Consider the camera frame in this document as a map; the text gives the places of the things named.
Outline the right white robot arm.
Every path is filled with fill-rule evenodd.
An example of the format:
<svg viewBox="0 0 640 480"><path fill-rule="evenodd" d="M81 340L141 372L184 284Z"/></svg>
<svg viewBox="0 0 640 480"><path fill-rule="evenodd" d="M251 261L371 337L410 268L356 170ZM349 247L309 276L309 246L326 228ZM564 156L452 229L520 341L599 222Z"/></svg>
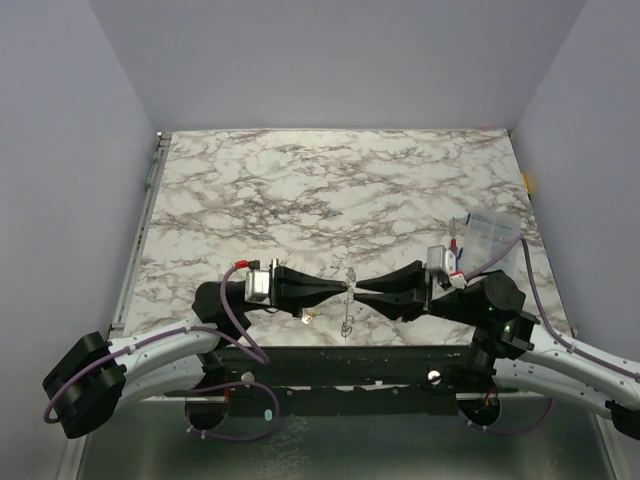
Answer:
<svg viewBox="0 0 640 480"><path fill-rule="evenodd" d="M423 315L473 327L451 383L465 392L526 390L572 402L639 437L639 365L555 331L525 311L526 295L503 271L476 276L415 261L356 284L355 301L390 320Z"/></svg>

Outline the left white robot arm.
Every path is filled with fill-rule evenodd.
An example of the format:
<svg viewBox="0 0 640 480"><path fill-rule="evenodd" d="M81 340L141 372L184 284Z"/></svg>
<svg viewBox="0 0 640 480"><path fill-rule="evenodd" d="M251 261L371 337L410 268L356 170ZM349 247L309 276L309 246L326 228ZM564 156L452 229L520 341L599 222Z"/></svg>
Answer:
<svg viewBox="0 0 640 480"><path fill-rule="evenodd" d="M237 261L220 281L198 287L193 320L112 340L98 332L81 337L42 382L49 399L43 420L75 439L128 402L174 391L210 394L221 380L220 369L207 361L217 349L231 345L260 366L271 362L248 332L247 312L274 309L300 318L347 289L343 281L279 263L262 268L259 261Z"/></svg>

